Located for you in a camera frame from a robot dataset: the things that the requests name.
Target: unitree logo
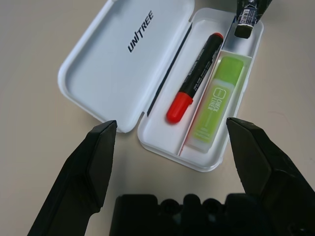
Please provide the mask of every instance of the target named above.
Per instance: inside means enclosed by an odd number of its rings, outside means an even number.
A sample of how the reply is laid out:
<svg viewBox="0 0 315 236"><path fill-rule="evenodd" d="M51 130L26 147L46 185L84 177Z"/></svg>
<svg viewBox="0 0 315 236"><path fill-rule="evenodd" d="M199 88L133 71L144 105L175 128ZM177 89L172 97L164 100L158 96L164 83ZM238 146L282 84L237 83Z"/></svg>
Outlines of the unitree logo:
<svg viewBox="0 0 315 236"><path fill-rule="evenodd" d="M146 28L149 26L152 19L153 19L153 13L152 11L150 11L146 19L140 26L139 30L134 32L134 38L132 39L132 41L130 42L130 45L128 46L128 49L130 52L133 51L136 44L140 41L141 38L143 38L144 32L146 31Z"/></svg>

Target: white plastic lid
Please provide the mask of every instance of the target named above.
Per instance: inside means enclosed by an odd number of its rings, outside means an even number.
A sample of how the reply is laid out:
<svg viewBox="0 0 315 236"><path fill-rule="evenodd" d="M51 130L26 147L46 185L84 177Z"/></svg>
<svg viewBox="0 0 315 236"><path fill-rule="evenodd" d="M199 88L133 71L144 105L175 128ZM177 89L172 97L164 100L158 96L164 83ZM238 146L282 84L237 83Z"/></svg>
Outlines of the white plastic lid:
<svg viewBox="0 0 315 236"><path fill-rule="evenodd" d="M108 0L60 68L62 93L129 132L151 103L193 9L194 0Z"/></svg>

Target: beige table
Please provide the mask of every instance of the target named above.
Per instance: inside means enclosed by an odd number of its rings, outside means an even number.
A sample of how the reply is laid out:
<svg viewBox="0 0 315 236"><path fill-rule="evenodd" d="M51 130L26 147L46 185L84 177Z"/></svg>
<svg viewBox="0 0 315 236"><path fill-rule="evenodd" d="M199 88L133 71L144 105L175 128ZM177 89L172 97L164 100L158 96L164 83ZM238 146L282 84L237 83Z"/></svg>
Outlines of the beige table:
<svg viewBox="0 0 315 236"><path fill-rule="evenodd" d="M105 0L0 1L0 231L26 235L66 158L99 124L57 87L59 66ZM196 0L235 11L236 0ZM274 0L238 117L263 127L315 188L314 0ZM242 192L230 145L201 174L143 149L136 130L118 134L104 208L87 236L108 235L118 195L187 193L224 201Z"/></svg>

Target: glue stick label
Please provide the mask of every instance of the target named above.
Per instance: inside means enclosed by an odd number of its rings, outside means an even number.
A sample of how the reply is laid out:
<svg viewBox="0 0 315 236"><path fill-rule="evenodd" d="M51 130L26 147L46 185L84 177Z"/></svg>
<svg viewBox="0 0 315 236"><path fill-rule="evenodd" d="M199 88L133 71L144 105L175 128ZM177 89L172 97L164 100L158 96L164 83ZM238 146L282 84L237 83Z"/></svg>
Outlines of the glue stick label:
<svg viewBox="0 0 315 236"><path fill-rule="evenodd" d="M234 85L219 79L211 82L207 99L197 114L193 129L195 139L205 143L214 140L234 88Z"/></svg>

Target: marker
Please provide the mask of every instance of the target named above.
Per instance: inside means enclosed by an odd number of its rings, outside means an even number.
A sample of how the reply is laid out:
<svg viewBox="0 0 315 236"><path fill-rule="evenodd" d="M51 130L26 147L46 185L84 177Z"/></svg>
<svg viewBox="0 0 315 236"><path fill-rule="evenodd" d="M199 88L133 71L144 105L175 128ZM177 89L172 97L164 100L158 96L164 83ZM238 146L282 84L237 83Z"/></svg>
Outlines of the marker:
<svg viewBox="0 0 315 236"><path fill-rule="evenodd" d="M214 33L208 38L166 114L169 123L178 123L188 106L192 104L193 97L210 66L216 60L222 43L223 36L220 33Z"/></svg>

